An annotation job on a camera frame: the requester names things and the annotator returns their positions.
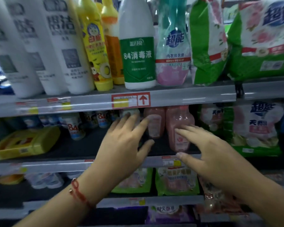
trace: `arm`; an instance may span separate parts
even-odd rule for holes
[[[134,128],[137,118],[137,115],[126,115],[111,125],[94,163],[77,179],[79,191],[91,206],[96,207],[115,186],[129,177],[142,164],[154,144],[153,140],[148,140],[138,152],[139,141],[149,121],[144,119]],[[73,189],[71,185],[15,227],[76,227],[89,208],[86,203],[75,199],[69,189]]]
[[[226,141],[197,126],[176,132],[198,146],[201,160],[185,153],[177,157],[218,188],[242,199],[271,226],[284,227],[284,189],[266,178]]]

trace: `person's right hand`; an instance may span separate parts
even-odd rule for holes
[[[194,143],[201,151],[201,159],[179,152],[177,157],[216,187],[239,198],[246,190],[263,179],[245,158],[226,141],[197,126],[183,126],[175,130],[179,135]]]

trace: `green package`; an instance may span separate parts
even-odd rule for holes
[[[197,0],[190,12],[189,26],[193,83],[211,84],[222,73],[228,53],[221,0]]]
[[[187,196],[200,193],[197,173],[188,167],[157,168],[156,188],[158,196]]]
[[[139,168],[116,186],[112,193],[148,193],[151,190],[153,168]]]
[[[223,103],[200,104],[197,114],[201,127],[216,136],[223,135]]]
[[[284,0],[239,4],[227,41],[227,70],[234,80],[284,76]]]
[[[225,140],[242,156],[281,154],[275,123],[284,114],[280,103],[237,101],[224,107]]]

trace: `red arrow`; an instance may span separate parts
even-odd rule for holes
[[[141,96],[141,98],[139,100],[142,100],[143,105],[145,104],[145,100],[147,100],[147,98],[145,96]]]

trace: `red bracelet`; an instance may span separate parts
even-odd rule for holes
[[[74,199],[79,199],[81,202],[85,203],[88,208],[92,209],[93,206],[88,202],[86,197],[79,191],[79,182],[76,178],[71,181],[73,189],[69,189],[69,193],[74,197]]]

